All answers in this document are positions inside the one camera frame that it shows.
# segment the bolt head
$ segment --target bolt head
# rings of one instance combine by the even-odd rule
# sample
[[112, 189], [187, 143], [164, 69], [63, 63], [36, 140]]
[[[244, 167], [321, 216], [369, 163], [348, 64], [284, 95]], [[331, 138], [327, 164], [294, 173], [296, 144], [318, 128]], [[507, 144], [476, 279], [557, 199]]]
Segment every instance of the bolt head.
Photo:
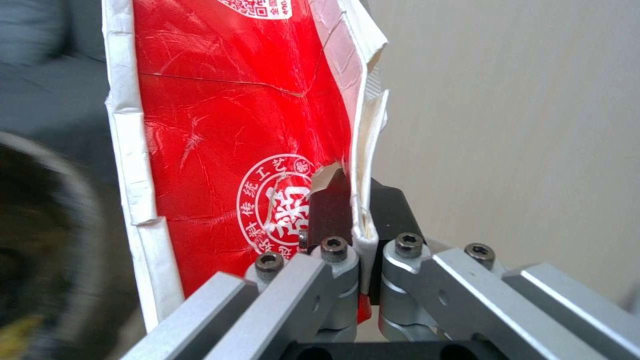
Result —
[[258, 256], [254, 266], [260, 280], [271, 281], [284, 267], [284, 258], [277, 252], [268, 251]]
[[327, 263], [339, 263], [347, 258], [349, 244], [340, 236], [329, 236], [320, 242], [320, 254]]
[[396, 254], [402, 258], [415, 259], [422, 254], [423, 240], [415, 233], [401, 233], [396, 236]]
[[495, 252], [483, 243], [470, 243], [465, 247], [465, 253], [480, 265], [491, 270], [495, 262]]
[[307, 249], [309, 246], [309, 231], [308, 230], [299, 230], [298, 231], [298, 246], [301, 249]]

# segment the metal pivot joint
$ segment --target metal pivot joint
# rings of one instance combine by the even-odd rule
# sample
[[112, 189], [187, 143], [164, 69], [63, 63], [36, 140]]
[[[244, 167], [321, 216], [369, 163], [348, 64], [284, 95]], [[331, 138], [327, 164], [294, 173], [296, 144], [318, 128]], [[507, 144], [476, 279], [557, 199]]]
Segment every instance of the metal pivot joint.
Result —
[[311, 256], [331, 266], [334, 278], [332, 286], [340, 292], [316, 340], [353, 341], [358, 310], [358, 255], [344, 238], [329, 236], [312, 251]]
[[495, 252], [483, 243], [471, 243], [465, 247], [465, 254], [476, 260], [480, 265], [491, 270], [495, 262]]

